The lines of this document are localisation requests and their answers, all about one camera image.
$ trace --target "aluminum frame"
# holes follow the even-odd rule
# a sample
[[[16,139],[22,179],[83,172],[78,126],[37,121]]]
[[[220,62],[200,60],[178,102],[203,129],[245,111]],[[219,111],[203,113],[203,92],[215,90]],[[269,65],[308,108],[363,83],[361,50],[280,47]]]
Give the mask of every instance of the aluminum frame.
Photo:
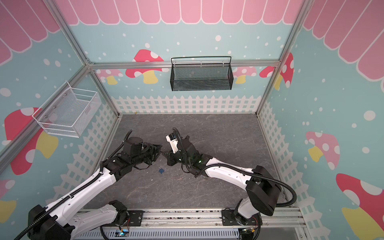
[[[311,6],[312,6],[313,2],[314,2],[314,0],[304,0],[301,3],[300,11],[298,12],[298,14],[297,14],[297,16],[295,18],[295,23],[294,23],[294,25],[293,25],[293,27],[291,29],[291,32],[289,33],[288,39],[287,39],[287,41],[285,43],[285,46],[284,46],[284,50],[283,50],[283,52],[281,54],[280,63],[276,67],[275,71],[273,72],[271,80],[269,81],[269,83],[267,85],[267,88],[265,89],[265,92],[263,94],[262,100],[260,101],[259,107],[258,107],[258,109],[256,111],[256,115],[257,116],[260,113],[260,109],[264,106],[266,100],[268,99],[268,96],[269,96],[269,94],[272,91],[272,87],[275,84],[275,82],[277,81],[277,78],[278,78],[281,70],[283,69],[285,61],[287,60],[287,58],[289,56],[289,53],[290,53],[290,51],[292,49],[292,46],[293,46],[293,44],[294,44],[294,42],[295,42],[295,40],[297,38],[297,35],[300,32],[301,26],[303,25],[304,20],[305,20],[305,18],[308,15],[308,12],[311,9]]]

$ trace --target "floor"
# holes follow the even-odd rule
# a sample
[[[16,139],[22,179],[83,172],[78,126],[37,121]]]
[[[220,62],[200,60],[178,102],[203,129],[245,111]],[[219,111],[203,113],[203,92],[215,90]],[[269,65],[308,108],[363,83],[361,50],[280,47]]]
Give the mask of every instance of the floor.
[[[241,167],[265,167],[277,178],[262,131],[255,114],[149,114],[123,115],[113,137],[108,155],[119,146],[125,134],[141,137],[144,142],[163,145],[169,150],[166,135],[176,127],[200,153]],[[158,168],[164,169],[160,174]],[[130,209],[236,207],[247,193],[216,178],[194,178],[180,169],[180,164],[167,166],[162,155],[146,170],[133,169],[114,185],[108,187],[86,206],[97,209],[109,201],[119,200]],[[283,194],[279,202],[284,202]]]

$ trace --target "red mushroom cap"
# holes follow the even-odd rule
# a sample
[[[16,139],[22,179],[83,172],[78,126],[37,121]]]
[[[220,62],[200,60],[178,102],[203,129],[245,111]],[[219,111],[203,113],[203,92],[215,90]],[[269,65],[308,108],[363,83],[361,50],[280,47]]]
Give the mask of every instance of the red mushroom cap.
[[[275,70],[274,67],[272,67],[272,66],[268,66],[268,67],[264,68],[264,69],[260,72],[259,75],[260,75],[260,77],[262,77],[262,78],[267,78],[267,77],[272,76],[274,70]]]
[[[164,62],[164,60],[157,55],[156,53],[149,51],[147,49],[141,49],[137,52],[136,56],[133,59],[134,62]],[[135,78],[137,76],[140,76],[142,73],[156,70],[156,71],[163,71],[168,72],[168,68],[135,68],[135,69],[127,69],[125,72],[125,75],[129,78]]]
[[[285,86],[289,88],[292,82],[293,78],[293,55],[292,53],[289,53],[287,60],[285,61],[285,64],[283,66],[283,69],[281,70],[280,75],[283,76]]]

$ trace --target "metal rod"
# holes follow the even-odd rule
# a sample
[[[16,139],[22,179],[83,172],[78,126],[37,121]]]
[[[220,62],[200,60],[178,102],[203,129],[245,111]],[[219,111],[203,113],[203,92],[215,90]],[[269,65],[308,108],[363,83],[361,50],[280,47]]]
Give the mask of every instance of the metal rod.
[[[89,73],[89,69],[82,67],[78,72],[68,81],[72,86],[76,86],[80,81]],[[67,86],[63,84],[59,91],[56,91],[53,99],[61,95]],[[11,161],[19,154],[19,152],[25,147],[29,140],[41,129],[40,125],[35,121],[30,121],[23,130],[7,145],[7,147],[0,153],[0,174],[11,163]]]
[[[200,63],[222,63],[217,60],[206,60],[206,61],[183,61],[188,64],[200,64]],[[232,60],[232,67],[242,66],[278,66],[279,60]],[[126,63],[91,63],[89,64],[92,70],[98,69],[135,69],[135,68],[171,68],[171,61],[164,62],[126,62]]]
[[[260,104],[258,106],[258,109],[256,111],[256,115],[258,116],[260,113],[260,110],[263,108],[266,100],[268,99],[269,94],[272,91],[272,87],[274,83],[277,81],[278,76],[280,75],[281,70],[283,69],[283,66],[285,64],[285,61],[287,60],[289,53],[291,51],[292,45],[294,44],[297,35],[300,32],[301,26],[311,9],[312,3],[314,0],[304,0],[301,3],[300,11],[298,12],[295,23],[291,29],[291,32],[289,34],[289,37],[287,39],[287,42],[285,43],[284,50],[282,52],[282,55],[280,57],[280,64],[275,68],[275,71],[272,74],[271,80],[269,81],[267,88],[265,89],[265,92],[263,94],[263,98],[260,101]]]

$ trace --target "wall mural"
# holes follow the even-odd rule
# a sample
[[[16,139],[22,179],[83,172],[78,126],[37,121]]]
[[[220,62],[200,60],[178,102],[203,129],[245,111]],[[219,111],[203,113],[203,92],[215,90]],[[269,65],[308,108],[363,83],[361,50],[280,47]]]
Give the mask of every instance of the wall mural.
[[[381,81],[379,88],[384,92],[383,1],[316,0],[303,26],[329,50],[337,50],[345,63],[356,64],[365,79]]]
[[[88,76],[76,87],[97,90]],[[80,138],[48,135],[40,129],[0,175],[0,231],[4,239],[13,239],[27,226],[28,212],[34,206],[57,200],[93,173],[116,119],[101,100]],[[11,113],[5,120],[7,136],[21,126],[15,118],[27,122],[33,112],[24,108]]]
[[[383,9],[375,0],[316,0],[291,50],[292,82],[278,84],[260,114],[314,240],[384,239],[384,94],[373,83],[384,76],[373,62],[383,54]]]
[[[302,0],[56,0],[93,62],[278,59]]]
[[[149,56],[157,61],[161,59],[148,50],[139,52],[144,53],[140,56],[146,57],[137,58],[136,55],[137,61],[150,61]],[[258,76],[257,73],[263,69],[270,72]],[[273,69],[232,68],[232,90],[220,91],[172,91],[168,68],[106,69],[96,73],[121,113],[254,113]]]

